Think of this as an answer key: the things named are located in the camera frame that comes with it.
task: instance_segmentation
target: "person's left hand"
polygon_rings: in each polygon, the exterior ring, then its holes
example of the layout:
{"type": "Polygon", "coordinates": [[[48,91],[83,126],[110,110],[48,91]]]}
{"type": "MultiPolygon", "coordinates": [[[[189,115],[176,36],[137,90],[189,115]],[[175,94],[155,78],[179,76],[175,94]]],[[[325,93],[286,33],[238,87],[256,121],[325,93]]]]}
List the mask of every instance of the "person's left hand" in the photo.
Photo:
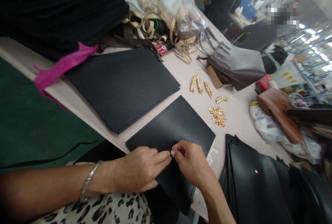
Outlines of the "person's left hand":
{"type": "Polygon", "coordinates": [[[138,147],[114,160],[111,183],[117,192],[144,192],[158,186],[155,178],[171,162],[169,151],[138,147]]]}

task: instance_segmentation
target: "pink paper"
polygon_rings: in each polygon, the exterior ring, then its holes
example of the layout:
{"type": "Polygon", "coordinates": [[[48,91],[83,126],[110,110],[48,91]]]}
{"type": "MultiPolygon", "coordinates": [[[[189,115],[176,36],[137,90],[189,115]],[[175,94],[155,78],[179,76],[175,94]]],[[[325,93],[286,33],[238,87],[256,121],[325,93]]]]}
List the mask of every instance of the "pink paper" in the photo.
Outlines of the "pink paper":
{"type": "Polygon", "coordinates": [[[94,47],[88,47],[85,46],[83,43],[79,42],[78,51],[62,57],[52,68],[42,70],[34,65],[34,68],[38,70],[38,75],[35,78],[34,83],[44,96],[59,103],[56,99],[54,99],[47,92],[45,92],[44,89],[48,87],[56,78],[60,77],[71,68],[84,62],[89,56],[95,53],[97,49],[98,44],[94,47]]]}

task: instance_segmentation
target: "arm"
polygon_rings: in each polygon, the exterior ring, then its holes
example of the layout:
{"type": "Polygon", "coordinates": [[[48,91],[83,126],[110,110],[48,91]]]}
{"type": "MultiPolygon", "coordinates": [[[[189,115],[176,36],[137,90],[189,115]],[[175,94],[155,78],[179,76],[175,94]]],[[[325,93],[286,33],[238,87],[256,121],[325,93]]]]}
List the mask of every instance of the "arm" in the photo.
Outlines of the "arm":
{"type": "MultiPolygon", "coordinates": [[[[144,192],[171,161],[169,151],[139,147],[123,158],[102,162],[90,180],[85,197],[112,192],[144,192]]],[[[80,198],[94,165],[22,170],[0,175],[2,207],[16,222],[35,220],[80,198]]]]}
{"type": "Polygon", "coordinates": [[[174,158],[185,178],[202,192],[210,224],[235,224],[219,181],[202,148],[182,140],[173,146],[174,158]]]}

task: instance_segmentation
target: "pile of gold rivets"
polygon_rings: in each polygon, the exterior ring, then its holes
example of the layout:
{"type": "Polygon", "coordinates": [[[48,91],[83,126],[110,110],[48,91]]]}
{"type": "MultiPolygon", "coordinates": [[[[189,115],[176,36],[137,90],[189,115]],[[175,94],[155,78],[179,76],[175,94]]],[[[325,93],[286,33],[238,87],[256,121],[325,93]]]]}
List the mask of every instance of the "pile of gold rivets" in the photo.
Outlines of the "pile of gold rivets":
{"type": "Polygon", "coordinates": [[[218,99],[215,100],[215,102],[218,104],[220,101],[229,101],[229,98],[226,96],[221,96],[218,99]]]}
{"type": "Polygon", "coordinates": [[[220,107],[216,108],[210,108],[209,109],[210,115],[212,116],[211,118],[213,121],[219,125],[220,128],[225,127],[225,122],[226,122],[226,111],[221,109],[220,107]]]}
{"type": "Polygon", "coordinates": [[[197,79],[197,75],[195,75],[193,77],[193,79],[191,80],[190,91],[193,93],[196,91],[196,87],[195,87],[196,79],[197,79]]]}
{"type": "Polygon", "coordinates": [[[208,82],[204,82],[204,86],[210,98],[213,99],[213,92],[210,88],[210,84],[208,82]]]}
{"type": "Polygon", "coordinates": [[[191,92],[195,92],[196,88],[195,88],[195,83],[197,83],[197,87],[198,87],[198,91],[199,93],[203,93],[204,92],[204,88],[202,86],[201,83],[201,78],[199,75],[195,75],[191,81],[191,85],[190,85],[190,91],[191,92]]]}
{"type": "Polygon", "coordinates": [[[197,75],[196,81],[197,81],[198,92],[199,93],[203,93],[204,92],[204,88],[202,86],[201,78],[200,78],[199,75],[197,75]]]}

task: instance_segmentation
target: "hand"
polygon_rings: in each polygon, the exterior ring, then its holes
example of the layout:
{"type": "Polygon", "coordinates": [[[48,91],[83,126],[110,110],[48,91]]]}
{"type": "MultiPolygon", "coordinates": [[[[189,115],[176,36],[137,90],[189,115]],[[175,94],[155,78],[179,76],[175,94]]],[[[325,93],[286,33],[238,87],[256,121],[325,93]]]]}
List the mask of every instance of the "hand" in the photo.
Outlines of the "hand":
{"type": "Polygon", "coordinates": [[[123,158],[114,160],[111,182],[117,192],[144,192],[158,186],[155,178],[171,162],[169,151],[138,147],[123,158]]]}
{"type": "Polygon", "coordinates": [[[201,146],[181,140],[172,147],[172,151],[184,177],[200,190],[206,182],[216,179],[201,146]]]}

